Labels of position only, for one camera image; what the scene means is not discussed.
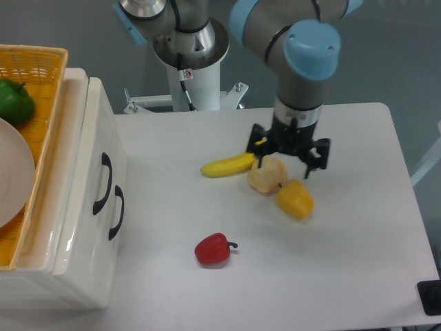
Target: banana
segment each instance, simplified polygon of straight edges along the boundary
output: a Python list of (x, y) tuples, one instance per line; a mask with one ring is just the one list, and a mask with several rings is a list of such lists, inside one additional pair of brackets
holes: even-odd
[(211, 178), (230, 176), (248, 171), (255, 160), (253, 153), (245, 152), (235, 157), (207, 163), (201, 168), (201, 172), (204, 176)]

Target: gray floor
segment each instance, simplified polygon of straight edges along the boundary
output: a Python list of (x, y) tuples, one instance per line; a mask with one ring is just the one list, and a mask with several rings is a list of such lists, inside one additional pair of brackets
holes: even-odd
[[(2, 0), (0, 43), (67, 48), (68, 66), (101, 78), (115, 113), (125, 107), (124, 88), (132, 96), (168, 94), (165, 70), (151, 45), (130, 43), (114, 18), (113, 2)], [(212, 16), (227, 26), (234, 2), (212, 0)], [(438, 0), (365, 0), (335, 24), (343, 47), (327, 103), (388, 105), (410, 173), (440, 135), (440, 17)], [(272, 106), (276, 77), (235, 40), (221, 70), (221, 89), (241, 80), (251, 87), (248, 108)], [(441, 163), (415, 188), (433, 245), (441, 243), (440, 182)]]

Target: yellow basket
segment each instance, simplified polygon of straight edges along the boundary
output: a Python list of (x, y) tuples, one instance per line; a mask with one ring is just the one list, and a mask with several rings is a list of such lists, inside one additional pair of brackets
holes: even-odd
[(17, 130), (28, 143), (36, 165), (34, 185), (26, 205), (0, 228), (0, 271), (15, 269), (31, 222), (52, 128), (59, 117), (57, 103), (67, 62), (68, 51), (61, 48), (0, 45), (0, 77), (26, 83), (25, 88), (35, 103), (31, 120)]

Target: blue joint cap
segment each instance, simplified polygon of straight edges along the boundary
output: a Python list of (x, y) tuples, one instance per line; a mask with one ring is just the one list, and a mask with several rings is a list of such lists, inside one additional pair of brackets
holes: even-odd
[(343, 15), (343, 17), (346, 17), (347, 15), (351, 14), (355, 9), (360, 7), (362, 4), (363, 4), (363, 0), (348, 0), (346, 13)]
[(336, 71), (340, 47), (340, 35), (335, 28), (306, 20), (288, 30), (283, 50), (289, 66), (300, 76), (322, 81)]
[(245, 46), (243, 33), (247, 19), (257, 1), (258, 0), (238, 0), (229, 15), (229, 31), (242, 46)]
[(121, 9), (119, 3), (114, 3), (113, 10), (115, 11), (116, 18), (118, 22), (121, 24), (121, 27), (124, 29), (126, 35), (130, 38), (132, 43), (139, 46), (144, 43), (147, 43), (147, 40), (139, 33), (138, 29), (132, 24), (132, 22), (125, 16), (125, 13)]

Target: white plate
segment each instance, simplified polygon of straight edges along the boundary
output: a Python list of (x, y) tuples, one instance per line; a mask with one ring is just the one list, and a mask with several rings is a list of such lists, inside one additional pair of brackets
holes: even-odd
[(34, 171), (29, 145), (12, 125), (0, 119), (0, 227), (25, 205)]

